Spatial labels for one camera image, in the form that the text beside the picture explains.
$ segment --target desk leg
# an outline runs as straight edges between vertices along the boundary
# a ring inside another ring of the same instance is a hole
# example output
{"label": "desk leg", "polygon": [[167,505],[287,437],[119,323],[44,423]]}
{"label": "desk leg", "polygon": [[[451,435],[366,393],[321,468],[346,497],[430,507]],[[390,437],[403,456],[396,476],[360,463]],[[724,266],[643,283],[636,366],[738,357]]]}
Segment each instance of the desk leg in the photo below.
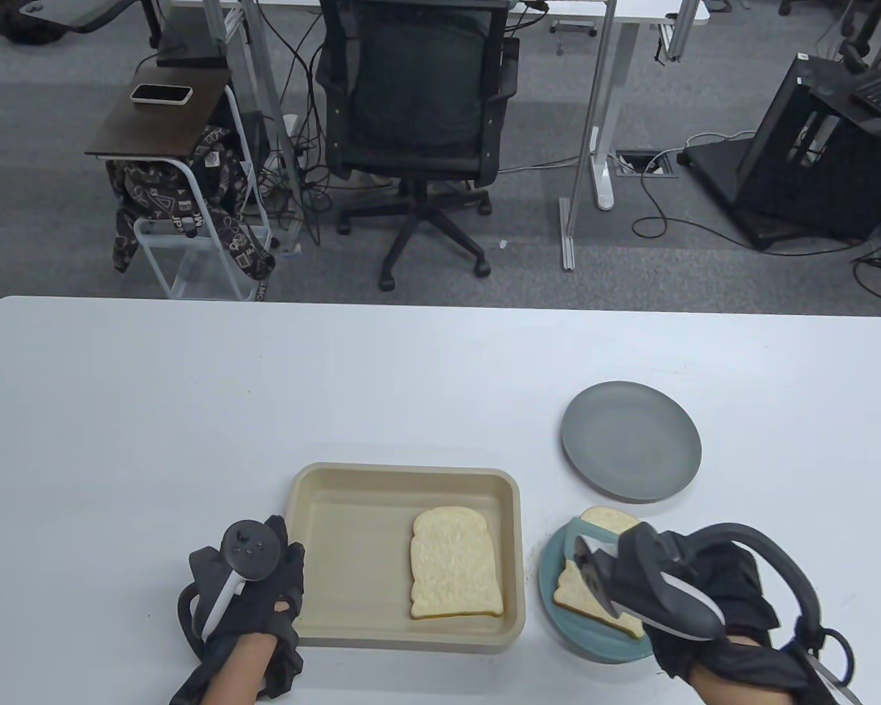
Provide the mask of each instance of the desk leg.
{"label": "desk leg", "polygon": [[605,94],[609,96],[609,88],[604,88],[604,75],[608,73],[607,56],[609,45],[611,45],[611,33],[614,32],[616,2],[617,0],[607,0],[601,42],[598,44],[598,61],[594,67],[594,79],[591,83],[591,97],[587,100],[587,118],[584,121],[584,130],[581,135],[578,164],[575,164],[574,168],[574,186],[571,187],[571,197],[558,199],[558,209],[561,216],[562,266],[568,271],[574,269],[574,226],[578,221],[578,207],[581,205],[581,199],[579,199],[581,182],[587,178],[585,172],[587,171],[588,157],[591,154],[591,126],[607,124],[609,98],[607,100],[598,99]]}
{"label": "desk leg", "polygon": [[629,73],[629,62],[633,58],[638,31],[639,24],[635,23],[626,23],[620,27],[609,80],[607,120],[601,126],[595,125],[591,131],[591,174],[594,177],[594,194],[601,211],[614,208],[614,186],[611,184],[607,154],[612,148],[611,141],[614,139],[616,121],[620,116],[626,74]]}

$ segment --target gray plate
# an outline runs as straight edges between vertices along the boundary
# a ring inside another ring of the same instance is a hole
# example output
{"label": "gray plate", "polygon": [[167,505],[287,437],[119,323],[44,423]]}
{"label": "gray plate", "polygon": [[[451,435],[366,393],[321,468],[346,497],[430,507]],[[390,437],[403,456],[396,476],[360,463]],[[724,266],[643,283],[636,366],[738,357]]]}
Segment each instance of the gray plate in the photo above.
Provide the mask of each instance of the gray plate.
{"label": "gray plate", "polygon": [[561,440],[579,473],[629,502],[672,496],[692,482],[702,463],[702,440],[689,414],[635,382],[605,382],[574,397]]}

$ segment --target patterned bag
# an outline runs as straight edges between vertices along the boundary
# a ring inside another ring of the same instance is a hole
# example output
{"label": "patterned bag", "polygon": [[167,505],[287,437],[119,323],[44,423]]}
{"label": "patterned bag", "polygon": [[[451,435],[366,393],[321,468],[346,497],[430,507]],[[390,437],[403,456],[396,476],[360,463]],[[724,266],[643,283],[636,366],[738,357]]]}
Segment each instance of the patterned bag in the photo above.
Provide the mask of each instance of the patterned bag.
{"label": "patterned bag", "polygon": [[[247,179],[238,152],[229,147],[232,131],[209,125],[203,130],[192,157],[184,160],[199,184],[206,211],[215,224],[222,246],[249,278],[261,281],[274,269],[274,256],[255,238],[242,219]],[[115,215],[115,269],[125,272],[134,253],[138,218],[171,220],[186,237],[195,238],[205,218],[186,177],[166,162],[108,161],[108,179],[121,207]],[[209,237],[203,232],[201,237]]]}

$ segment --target chair base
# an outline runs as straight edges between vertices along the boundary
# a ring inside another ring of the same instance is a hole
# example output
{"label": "chair base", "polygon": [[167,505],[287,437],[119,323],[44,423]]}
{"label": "chair base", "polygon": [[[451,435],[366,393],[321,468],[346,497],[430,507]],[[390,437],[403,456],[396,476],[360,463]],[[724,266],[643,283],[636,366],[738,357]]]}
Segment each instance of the chair base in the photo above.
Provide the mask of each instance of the chair base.
{"label": "chair base", "polygon": [[492,268],[485,258],[483,248],[478,246],[470,236],[451,221],[444,214],[443,209],[466,208],[477,205],[477,211],[481,215],[489,215],[493,211],[490,202],[490,194],[484,190],[467,191],[463,194],[437,194],[427,195],[427,181],[421,179],[406,178],[398,185],[398,195],[401,200],[394,203],[384,203],[377,206],[361,206],[340,211],[339,223],[336,232],[340,235],[349,235],[352,231],[352,218],[375,218],[385,215],[404,215],[404,225],[401,231],[391,243],[391,249],[385,256],[383,267],[379,276],[379,289],[390,292],[394,289],[394,277],[391,269],[394,268],[407,241],[414,235],[415,228],[427,221],[435,226],[448,238],[453,239],[455,244],[469,252],[476,258],[474,274],[478,278],[489,276]]}

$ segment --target office chair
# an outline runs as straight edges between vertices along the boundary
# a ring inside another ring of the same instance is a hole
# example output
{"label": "office chair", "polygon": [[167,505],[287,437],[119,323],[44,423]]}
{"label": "office chair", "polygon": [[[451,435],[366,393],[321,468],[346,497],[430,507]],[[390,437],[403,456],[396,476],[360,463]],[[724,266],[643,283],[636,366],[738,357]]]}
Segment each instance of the office chair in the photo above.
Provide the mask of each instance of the office chair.
{"label": "office chair", "polygon": [[316,83],[327,96],[327,168],[339,178],[358,169],[401,179],[397,201],[343,209],[337,232],[349,234],[352,218],[407,216],[381,268],[383,292],[394,289],[391,268],[421,221],[473,255],[478,278],[488,276],[483,249],[443,210],[478,205],[488,215],[490,195],[430,195],[428,184],[473,181],[478,189],[496,178],[505,107],[518,83],[518,40],[504,36],[509,1],[320,6],[326,40]]}

